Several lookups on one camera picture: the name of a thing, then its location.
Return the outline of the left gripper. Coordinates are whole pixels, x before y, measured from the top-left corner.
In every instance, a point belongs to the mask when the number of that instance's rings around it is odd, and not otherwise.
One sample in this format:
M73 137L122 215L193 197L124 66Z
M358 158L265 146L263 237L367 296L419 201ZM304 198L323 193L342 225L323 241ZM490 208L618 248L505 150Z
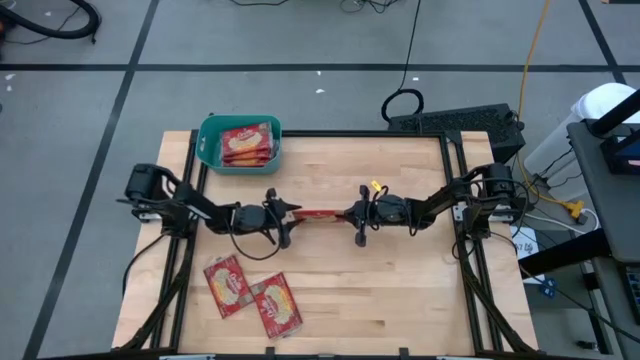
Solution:
M279 248L287 249L291 244L290 228L294 228L301 223L301 220L293 215L286 220L287 213L302 209L302 206L286 203L277 195L274 188L269 188L266 191L263 205L267 210L271 223L275 226Z

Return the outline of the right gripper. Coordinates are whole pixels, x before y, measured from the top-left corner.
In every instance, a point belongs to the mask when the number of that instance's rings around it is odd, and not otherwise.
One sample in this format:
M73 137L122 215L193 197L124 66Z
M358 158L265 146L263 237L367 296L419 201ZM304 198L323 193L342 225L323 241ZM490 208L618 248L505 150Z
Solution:
M367 244L366 228L369 224L371 208L370 190L366 185L360 185L359 194L361 198L353 206L343 210L343 214L350 214L353 222L347 217L342 217L341 220L345 224L354 225L356 228L355 244L359 247L365 247Z

